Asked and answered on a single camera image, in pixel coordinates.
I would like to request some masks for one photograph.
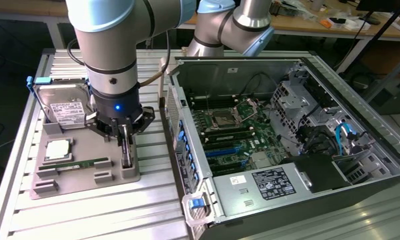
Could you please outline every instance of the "motherboard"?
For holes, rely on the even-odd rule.
[[[252,98],[236,102],[233,107],[192,110],[215,177],[275,166],[288,157],[264,106]]]

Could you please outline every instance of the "wooden table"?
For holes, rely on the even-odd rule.
[[[316,12],[309,10],[311,3],[308,0],[300,0],[305,5],[308,11],[324,17],[324,12]],[[347,12],[351,10],[351,14],[356,15],[359,11],[349,4],[340,3],[337,0],[325,0],[325,5],[329,8],[339,9]],[[69,23],[68,10],[65,2],[56,2],[49,0],[0,0],[0,19],[21,20],[44,22],[46,24],[50,38],[54,48],[65,48],[62,36],[58,28],[58,23]],[[357,38],[360,41],[355,45],[345,61],[340,64],[337,73],[343,72],[353,59],[359,55],[360,51],[365,47],[367,43],[372,39],[373,35],[380,30],[383,24],[387,22],[384,17],[377,17],[380,25],[372,25],[367,31],[361,31]],[[195,15],[188,20],[180,29],[195,29],[197,23],[197,16]],[[277,35],[296,35],[296,36],[312,36],[325,38],[353,38],[357,31],[349,31],[345,28],[327,29],[317,21],[304,20],[301,17],[291,16],[273,16],[271,19],[271,25],[275,28],[275,34]],[[389,27],[380,40],[384,41],[400,41],[400,31],[395,27]]]

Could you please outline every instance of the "gray parts tray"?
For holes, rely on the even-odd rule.
[[[68,140],[70,160],[45,161],[50,141]],[[131,146],[136,156],[136,147]],[[36,158],[30,199],[41,199],[140,180],[139,163],[132,159],[131,168],[122,169],[121,148],[117,140],[109,142],[86,128],[68,129],[62,134],[48,135],[42,131]]]

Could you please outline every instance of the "warning label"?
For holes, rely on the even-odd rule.
[[[289,178],[283,168],[275,168],[252,173],[261,198],[272,200],[296,194]]]
[[[52,103],[50,107],[61,126],[84,124],[85,111],[81,102]]]

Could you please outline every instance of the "barcode label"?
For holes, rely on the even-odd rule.
[[[50,108],[61,126],[85,122],[85,111],[81,102],[52,103]]]

